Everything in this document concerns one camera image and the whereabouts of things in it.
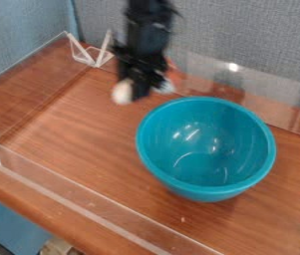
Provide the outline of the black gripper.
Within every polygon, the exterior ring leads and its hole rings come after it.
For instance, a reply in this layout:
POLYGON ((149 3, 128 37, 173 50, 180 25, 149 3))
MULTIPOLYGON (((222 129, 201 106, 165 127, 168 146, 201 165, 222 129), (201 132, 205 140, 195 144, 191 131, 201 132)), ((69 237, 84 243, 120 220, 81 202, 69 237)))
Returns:
MULTIPOLYGON (((115 39, 113 53, 117 57, 117 70, 119 60, 131 62, 137 66, 144 66, 145 64, 155 65, 167 61, 164 52, 168 46, 168 41, 169 38, 164 36, 149 36, 147 39, 131 42, 115 39)), ((133 101, 151 95, 151 86, 156 90, 168 89, 169 81, 163 71, 155 70, 151 74, 151 79, 145 75, 139 75, 133 78, 133 101)))

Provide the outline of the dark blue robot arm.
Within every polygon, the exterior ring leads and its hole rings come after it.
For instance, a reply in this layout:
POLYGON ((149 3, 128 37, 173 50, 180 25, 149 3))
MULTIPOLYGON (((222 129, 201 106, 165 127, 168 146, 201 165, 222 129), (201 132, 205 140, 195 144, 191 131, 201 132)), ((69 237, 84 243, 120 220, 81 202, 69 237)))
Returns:
POLYGON ((148 97, 152 91, 161 94, 175 91, 164 54, 175 13, 169 0, 129 0, 127 39, 115 38, 113 45, 119 69, 113 100, 119 105, 148 97))

